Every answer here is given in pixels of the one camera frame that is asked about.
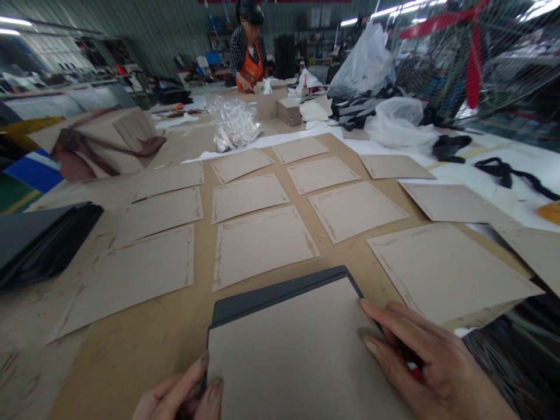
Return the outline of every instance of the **hand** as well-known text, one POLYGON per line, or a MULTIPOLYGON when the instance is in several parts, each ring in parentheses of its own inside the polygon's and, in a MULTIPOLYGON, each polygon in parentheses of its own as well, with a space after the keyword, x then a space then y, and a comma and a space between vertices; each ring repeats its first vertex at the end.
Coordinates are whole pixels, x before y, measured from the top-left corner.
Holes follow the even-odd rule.
POLYGON ((200 397, 201 380, 210 358, 205 352, 186 373, 179 373, 146 391, 136 407, 132 420, 218 420, 223 381, 214 380, 200 397))
POLYGON ((241 87, 243 88, 243 92, 245 93, 252 93, 253 92, 253 87, 251 86, 251 84, 247 81, 247 79, 244 79, 241 74, 237 73, 235 75, 235 79, 241 84, 241 87))
POLYGON ((518 418, 459 337, 401 303, 390 302, 385 309, 364 299, 360 303, 364 312, 381 324, 388 341, 368 336, 364 344, 416 417, 518 418), (399 355, 399 341, 425 362, 422 383, 412 376, 399 355))

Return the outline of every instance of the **plastic bag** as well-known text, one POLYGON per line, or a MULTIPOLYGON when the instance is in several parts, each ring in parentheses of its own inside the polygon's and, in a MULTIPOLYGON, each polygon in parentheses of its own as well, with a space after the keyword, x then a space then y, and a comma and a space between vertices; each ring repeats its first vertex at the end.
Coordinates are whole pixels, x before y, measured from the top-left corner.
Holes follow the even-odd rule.
POLYGON ((370 139, 391 149, 429 155, 438 141, 433 124, 418 126, 424 114, 419 99, 394 97, 375 107, 376 115, 368 117, 364 129, 370 139))
POLYGON ((369 25, 342 63, 328 88, 330 97, 350 98, 383 82, 393 67, 393 56, 385 48, 383 28, 369 25))
POLYGON ((296 87, 296 92, 301 95, 303 90, 303 85, 307 84, 307 88, 316 88, 322 86, 323 84, 313 76, 309 70, 303 69, 302 74, 299 76, 299 82, 296 87))
POLYGON ((214 149, 218 153, 239 149, 253 142, 264 130, 260 122, 253 122, 256 109, 247 108, 246 103, 239 99, 209 97, 206 106, 216 120, 214 149))

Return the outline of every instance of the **yellow object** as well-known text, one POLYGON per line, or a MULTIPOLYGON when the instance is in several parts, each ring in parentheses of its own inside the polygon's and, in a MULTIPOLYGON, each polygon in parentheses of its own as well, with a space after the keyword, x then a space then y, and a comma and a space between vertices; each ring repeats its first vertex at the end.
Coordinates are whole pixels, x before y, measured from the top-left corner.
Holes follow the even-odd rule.
POLYGON ((0 132, 4 134, 4 137, 10 140, 17 146, 25 149, 29 152, 40 149, 40 147, 31 140, 28 135, 32 132, 42 130, 43 128, 50 127, 64 121, 64 117, 49 117, 49 118, 38 118, 36 120, 26 120, 15 122, 14 124, 7 125, 5 127, 0 127, 0 132))
POLYGON ((542 206, 537 213, 549 222, 560 225, 560 201, 542 206))
POLYGON ((1 213, 2 216, 12 214, 12 213, 16 212, 21 207, 25 206, 28 202, 30 202, 33 198, 37 197, 39 194, 41 194, 41 191, 34 190, 34 191, 31 191, 31 192, 28 192, 25 197, 21 198, 20 200, 16 201, 14 204, 12 204, 10 207, 5 209, 1 213))

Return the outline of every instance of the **factory wall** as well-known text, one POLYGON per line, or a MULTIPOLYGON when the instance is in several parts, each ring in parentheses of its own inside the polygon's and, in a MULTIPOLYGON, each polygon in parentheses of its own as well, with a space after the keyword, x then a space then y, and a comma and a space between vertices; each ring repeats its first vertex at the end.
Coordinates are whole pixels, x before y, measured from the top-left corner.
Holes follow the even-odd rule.
MULTIPOLYGON (((332 7, 331 22, 335 23, 359 14, 371 14, 376 4, 377 0, 277 4, 263 1, 262 35, 267 49, 272 52, 272 39, 282 33, 296 32, 298 16, 313 7, 332 7)), ((98 30, 109 37, 122 37, 129 42, 146 71, 165 76, 175 74, 173 57, 176 54, 194 59, 210 50, 208 12, 221 16, 224 22, 224 8, 234 22, 235 6, 229 2, 210 4, 207 9, 197 0, 0 0, 1 16, 43 20, 98 30)))

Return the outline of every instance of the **glue bottle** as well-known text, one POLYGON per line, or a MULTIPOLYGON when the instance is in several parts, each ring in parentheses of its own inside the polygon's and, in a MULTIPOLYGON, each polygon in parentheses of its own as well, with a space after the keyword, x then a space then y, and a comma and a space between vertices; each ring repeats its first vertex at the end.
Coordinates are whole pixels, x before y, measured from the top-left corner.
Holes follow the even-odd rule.
POLYGON ((307 76, 305 76, 303 79, 302 99, 304 99, 308 93, 309 89, 307 88, 307 76))

